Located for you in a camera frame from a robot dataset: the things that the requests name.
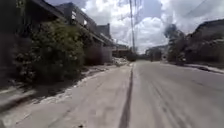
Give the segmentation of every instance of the utility pole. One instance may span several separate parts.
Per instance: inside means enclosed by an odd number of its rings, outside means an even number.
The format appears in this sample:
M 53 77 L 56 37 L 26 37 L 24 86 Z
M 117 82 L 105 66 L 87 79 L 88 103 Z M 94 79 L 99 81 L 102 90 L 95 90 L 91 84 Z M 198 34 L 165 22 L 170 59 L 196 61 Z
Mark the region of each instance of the utility pole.
M 118 39 L 116 40 L 116 56 L 119 58 Z
M 135 32 L 134 32 L 134 22 L 133 22 L 133 10 L 132 10 L 132 0 L 130 3 L 130 13 L 131 13 L 131 31 L 132 31 L 132 52 L 135 53 Z

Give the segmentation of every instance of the blue sky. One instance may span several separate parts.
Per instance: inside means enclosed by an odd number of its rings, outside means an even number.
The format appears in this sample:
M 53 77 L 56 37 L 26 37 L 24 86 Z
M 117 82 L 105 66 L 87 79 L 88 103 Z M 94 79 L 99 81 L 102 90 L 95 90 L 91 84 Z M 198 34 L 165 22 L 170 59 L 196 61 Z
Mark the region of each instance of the blue sky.
M 73 2 L 97 24 L 111 24 L 114 39 L 131 45 L 130 9 L 128 0 L 46 0 L 57 5 Z M 224 18 L 224 0 L 137 0 L 141 1 L 139 22 L 135 25 L 136 45 L 142 53 L 148 47 L 163 45 L 164 27 L 175 23 L 185 33 L 193 32 L 202 22 Z

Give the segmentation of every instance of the street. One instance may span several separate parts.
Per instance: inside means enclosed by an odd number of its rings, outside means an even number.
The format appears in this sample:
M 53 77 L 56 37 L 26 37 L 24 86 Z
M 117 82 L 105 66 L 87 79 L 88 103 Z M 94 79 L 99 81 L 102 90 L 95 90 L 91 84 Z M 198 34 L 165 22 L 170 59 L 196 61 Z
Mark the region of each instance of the street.
M 138 61 L 21 106 L 9 128 L 223 128 L 224 75 Z
M 133 74 L 130 128 L 223 128 L 223 75 L 150 62 Z

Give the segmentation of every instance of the house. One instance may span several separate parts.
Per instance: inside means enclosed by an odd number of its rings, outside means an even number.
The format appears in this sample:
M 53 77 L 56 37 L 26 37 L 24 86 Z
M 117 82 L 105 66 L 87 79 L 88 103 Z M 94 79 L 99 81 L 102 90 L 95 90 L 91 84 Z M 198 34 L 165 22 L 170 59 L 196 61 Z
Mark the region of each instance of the house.
M 224 62 L 224 19 L 206 21 L 187 36 L 190 61 Z
M 112 48 L 113 56 L 119 58 L 126 58 L 130 54 L 130 51 L 130 48 L 123 44 L 116 44 Z

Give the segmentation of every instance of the green shrub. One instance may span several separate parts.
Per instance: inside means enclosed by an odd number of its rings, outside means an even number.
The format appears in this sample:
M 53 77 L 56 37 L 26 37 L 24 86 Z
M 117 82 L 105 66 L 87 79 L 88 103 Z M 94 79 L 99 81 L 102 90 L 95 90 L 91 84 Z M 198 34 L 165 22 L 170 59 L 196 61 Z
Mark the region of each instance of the green shrub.
M 28 50 L 15 53 L 17 78 L 33 83 L 57 82 L 78 76 L 84 53 L 76 30 L 60 21 L 43 23 L 33 30 Z

